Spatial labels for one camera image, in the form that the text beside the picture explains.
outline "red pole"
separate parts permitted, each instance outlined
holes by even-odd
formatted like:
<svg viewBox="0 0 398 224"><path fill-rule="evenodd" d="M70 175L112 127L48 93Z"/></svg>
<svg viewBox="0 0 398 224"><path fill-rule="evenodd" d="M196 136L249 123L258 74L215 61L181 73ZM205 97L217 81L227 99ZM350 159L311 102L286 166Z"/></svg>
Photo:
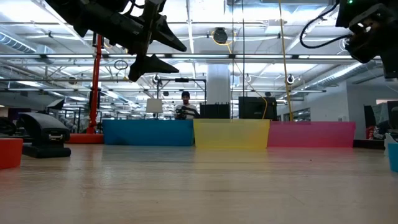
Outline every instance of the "red pole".
<svg viewBox="0 0 398 224"><path fill-rule="evenodd" d="M97 99L98 99L98 77L100 75L100 62L101 62L101 49L102 49L102 36L97 35L97 48L96 57L94 61L94 72L93 72L93 94L91 96L90 105L90 125L87 128L87 134L94 134L95 127L97 125Z"/></svg>

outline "blue bin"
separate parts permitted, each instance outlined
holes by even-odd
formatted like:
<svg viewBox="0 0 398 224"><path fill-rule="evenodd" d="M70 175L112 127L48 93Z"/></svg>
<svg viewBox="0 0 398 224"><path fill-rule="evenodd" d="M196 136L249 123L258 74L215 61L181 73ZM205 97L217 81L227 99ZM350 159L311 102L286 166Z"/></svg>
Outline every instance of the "blue bin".
<svg viewBox="0 0 398 224"><path fill-rule="evenodd" d="M103 129L107 145L193 145L193 121L104 120Z"/></svg>
<svg viewBox="0 0 398 224"><path fill-rule="evenodd" d="M388 144L391 171L398 172L398 144Z"/></svg>

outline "white column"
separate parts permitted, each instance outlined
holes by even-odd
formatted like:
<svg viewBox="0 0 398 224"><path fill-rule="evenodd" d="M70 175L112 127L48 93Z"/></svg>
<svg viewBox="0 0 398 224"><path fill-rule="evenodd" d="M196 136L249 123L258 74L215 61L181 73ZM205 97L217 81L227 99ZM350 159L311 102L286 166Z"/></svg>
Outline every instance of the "white column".
<svg viewBox="0 0 398 224"><path fill-rule="evenodd" d="M207 71L207 104L229 103L231 100L231 72L228 64L209 64Z"/></svg>

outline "translucent yellow bin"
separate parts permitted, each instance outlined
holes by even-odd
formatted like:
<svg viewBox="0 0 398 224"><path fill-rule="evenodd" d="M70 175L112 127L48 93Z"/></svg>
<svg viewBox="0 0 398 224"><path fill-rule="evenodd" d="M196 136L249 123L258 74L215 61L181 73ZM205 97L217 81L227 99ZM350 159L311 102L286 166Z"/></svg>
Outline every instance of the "translucent yellow bin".
<svg viewBox="0 0 398 224"><path fill-rule="evenodd" d="M265 149L270 121L266 119L195 119L199 149Z"/></svg>

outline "man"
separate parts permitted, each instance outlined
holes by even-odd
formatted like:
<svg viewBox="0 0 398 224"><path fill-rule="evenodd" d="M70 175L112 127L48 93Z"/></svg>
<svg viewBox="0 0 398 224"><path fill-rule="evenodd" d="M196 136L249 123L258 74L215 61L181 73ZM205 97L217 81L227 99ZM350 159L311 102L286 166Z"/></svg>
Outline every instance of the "man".
<svg viewBox="0 0 398 224"><path fill-rule="evenodd" d="M193 119L199 118L197 107L189 103L190 94L187 91L181 94L182 105L175 107L175 119Z"/></svg>

